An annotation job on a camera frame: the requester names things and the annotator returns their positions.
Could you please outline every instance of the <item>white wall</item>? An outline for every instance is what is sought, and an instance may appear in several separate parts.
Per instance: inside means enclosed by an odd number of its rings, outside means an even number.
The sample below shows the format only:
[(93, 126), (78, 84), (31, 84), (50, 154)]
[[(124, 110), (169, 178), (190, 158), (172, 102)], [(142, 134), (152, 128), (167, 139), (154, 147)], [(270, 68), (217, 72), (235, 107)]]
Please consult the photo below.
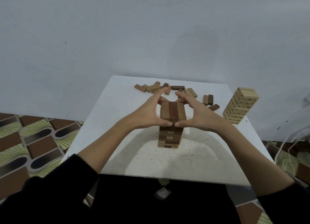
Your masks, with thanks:
[(310, 92), (310, 0), (0, 0), (0, 60), (0, 112), (84, 120), (111, 75), (227, 83), (277, 140)]

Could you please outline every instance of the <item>light wood jenga tower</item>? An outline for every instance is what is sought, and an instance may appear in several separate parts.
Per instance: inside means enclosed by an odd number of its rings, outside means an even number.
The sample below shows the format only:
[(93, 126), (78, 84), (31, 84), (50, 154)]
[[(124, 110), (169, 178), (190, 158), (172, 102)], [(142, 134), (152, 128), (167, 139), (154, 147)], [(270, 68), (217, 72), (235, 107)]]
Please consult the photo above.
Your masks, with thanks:
[(170, 127), (159, 127), (158, 147), (178, 148), (183, 132), (183, 128), (175, 127), (174, 123), (179, 120), (186, 120), (183, 103), (162, 102), (160, 108), (160, 118), (171, 121)]
[(252, 88), (238, 87), (223, 112), (223, 117), (233, 124), (239, 124), (259, 99)]

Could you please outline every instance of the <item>person's lap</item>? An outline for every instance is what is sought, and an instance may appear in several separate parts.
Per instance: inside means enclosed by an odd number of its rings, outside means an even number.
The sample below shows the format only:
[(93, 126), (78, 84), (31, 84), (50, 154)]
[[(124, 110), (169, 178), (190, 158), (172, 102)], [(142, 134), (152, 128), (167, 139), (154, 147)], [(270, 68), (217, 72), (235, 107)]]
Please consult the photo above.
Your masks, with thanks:
[(161, 188), (157, 179), (101, 174), (92, 210), (115, 213), (117, 208), (120, 214), (143, 212), (152, 216), (164, 212), (165, 217), (186, 215), (240, 223), (224, 184), (170, 180), (165, 188), (171, 194), (164, 200), (154, 196)]

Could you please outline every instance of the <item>black shirt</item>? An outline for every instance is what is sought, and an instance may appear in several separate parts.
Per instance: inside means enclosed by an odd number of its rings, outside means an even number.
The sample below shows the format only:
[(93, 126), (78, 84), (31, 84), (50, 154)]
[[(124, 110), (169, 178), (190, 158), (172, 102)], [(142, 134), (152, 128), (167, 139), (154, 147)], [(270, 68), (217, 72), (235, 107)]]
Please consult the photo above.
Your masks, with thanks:
[[(33, 216), (58, 210), (63, 217), (66, 212), (73, 210), (74, 214), (70, 214), (71, 217), (87, 218), (92, 214), (92, 210), (83, 204), (83, 200), (98, 177), (99, 175), (84, 160), (74, 154), (44, 178), (33, 177), (28, 179), (21, 191), (9, 196), (1, 204), (0, 213), (5, 214), (11, 213), (12, 210), (18, 210), (18, 214)], [(308, 223), (309, 198), (309, 191), (295, 183), (274, 194), (260, 196), (258, 200), (273, 223)], [(177, 210), (178, 217), (180, 215), (183, 217), (184, 215), (193, 215), (193, 212), (184, 213), (185, 209), (204, 207), (204, 204), (201, 203), (189, 204), (189, 207), (159, 207), (158, 204), (156, 205), (155, 208), (144, 207), (143, 204), (136, 204), (133, 200), (130, 207), (122, 207), (122, 202), (119, 202), (117, 207), (116, 205), (110, 207), (107, 203), (106, 208), (103, 209), (109, 210), (105, 213), (106, 218), (116, 215), (119, 220), (129, 218), (129, 216), (123, 215), (128, 210), (132, 214), (133, 210), (139, 212), (144, 209), (152, 211), (156, 215), (162, 214), (163, 210), (172, 213)], [(221, 213), (224, 214), (224, 210), (219, 210), (219, 215)], [(62, 218), (58, 217), (57, 214), (50, 218), (56, 217), (57, 219)]]

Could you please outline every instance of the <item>white table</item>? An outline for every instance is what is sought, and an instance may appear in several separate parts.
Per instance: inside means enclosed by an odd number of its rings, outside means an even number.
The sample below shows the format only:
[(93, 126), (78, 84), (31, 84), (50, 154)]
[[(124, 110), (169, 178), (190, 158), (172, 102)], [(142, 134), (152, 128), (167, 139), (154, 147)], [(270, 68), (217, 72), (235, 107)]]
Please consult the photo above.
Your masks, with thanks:
[[(202, 101), (204, 94), (213, 94), (214, 104), (220, 106), (220, 109), (215, 111), (219, 115), (222, 115), (233, 95), (225, 84), (112, 76), (67, 151), (65, 159), (91, 144), (152, 95), (138, 91), (134, 88), (135, 84), (153, 85), (156, 81), (160, 81), (161, 85), (167, 82), (169, 85), (193, 88), (199, 101)], [(170, 101), (177, 99), (173, 90), (170, 95), (163, 96)], [(185, 106), (185, 111), (187, 118), (191, 118), (192, 109), (188, 105)], [(247, 117), (236, 127), (272, 161)], [(159, 148), (157, 141), (157, 126), (134, 130), (122, 141), (101, 173), (250, 185), (227, 144), (215, 133), (185, 128), (178, 149)]]

